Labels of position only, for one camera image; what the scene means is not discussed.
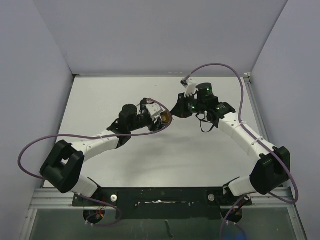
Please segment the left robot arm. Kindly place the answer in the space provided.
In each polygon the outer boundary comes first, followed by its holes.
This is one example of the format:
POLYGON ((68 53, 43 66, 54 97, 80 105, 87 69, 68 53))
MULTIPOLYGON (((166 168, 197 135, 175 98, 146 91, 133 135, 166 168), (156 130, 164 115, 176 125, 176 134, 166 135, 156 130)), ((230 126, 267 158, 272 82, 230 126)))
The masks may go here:
POLYGON ((118 118, 93 139, 68 143, 58 141, 40 168, 40 175, 62 194, 73 192, 83 195, 88 204, 100 203, 102 193, 92 179, 81 175, 83 164, 109 150, 126 144, 133 131, 147 127, 156 132, 165 126, 161 114, 165 110, 157 103, 141 103, 140 107, 126 104, 118 118))

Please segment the black padlock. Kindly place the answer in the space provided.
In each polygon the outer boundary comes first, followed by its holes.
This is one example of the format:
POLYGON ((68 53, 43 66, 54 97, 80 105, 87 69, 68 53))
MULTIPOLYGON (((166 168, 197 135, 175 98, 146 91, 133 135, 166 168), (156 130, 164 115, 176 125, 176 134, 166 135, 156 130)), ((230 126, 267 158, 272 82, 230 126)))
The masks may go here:
POLYGON ((144 108, 146 105, 153 103, 154 101, 151 98, 143 98, 137 106, 139 106, 140 108, 144 108))

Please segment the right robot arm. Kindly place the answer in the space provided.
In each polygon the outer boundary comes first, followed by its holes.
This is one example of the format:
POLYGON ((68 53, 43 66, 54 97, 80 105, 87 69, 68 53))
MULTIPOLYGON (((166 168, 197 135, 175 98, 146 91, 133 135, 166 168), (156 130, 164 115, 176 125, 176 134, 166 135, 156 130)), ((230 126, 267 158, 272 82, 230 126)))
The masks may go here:
POLYGON ((238 177, 224 185, 222 197, 227 204, 235 204, 241 195, 266 195, 289 180, 290 152, 285 147, 274 146, 240 121, 236 110, 213 94, 211 83, 181 83, 185 92, 178 95, 171 114, 181 119, 204 115, 201 122, 211 123, 229 135, 255 163, 249 176, 238 177))

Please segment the brass padlock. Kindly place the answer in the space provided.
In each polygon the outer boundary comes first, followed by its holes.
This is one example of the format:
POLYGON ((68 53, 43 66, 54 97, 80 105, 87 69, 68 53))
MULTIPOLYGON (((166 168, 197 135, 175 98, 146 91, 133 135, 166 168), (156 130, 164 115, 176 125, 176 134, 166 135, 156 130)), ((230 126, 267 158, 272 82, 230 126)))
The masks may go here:
POLYGON ((169 124, 172 121, 172 116, 168 111, 162 112, 160 118, 163 124, 169 124))

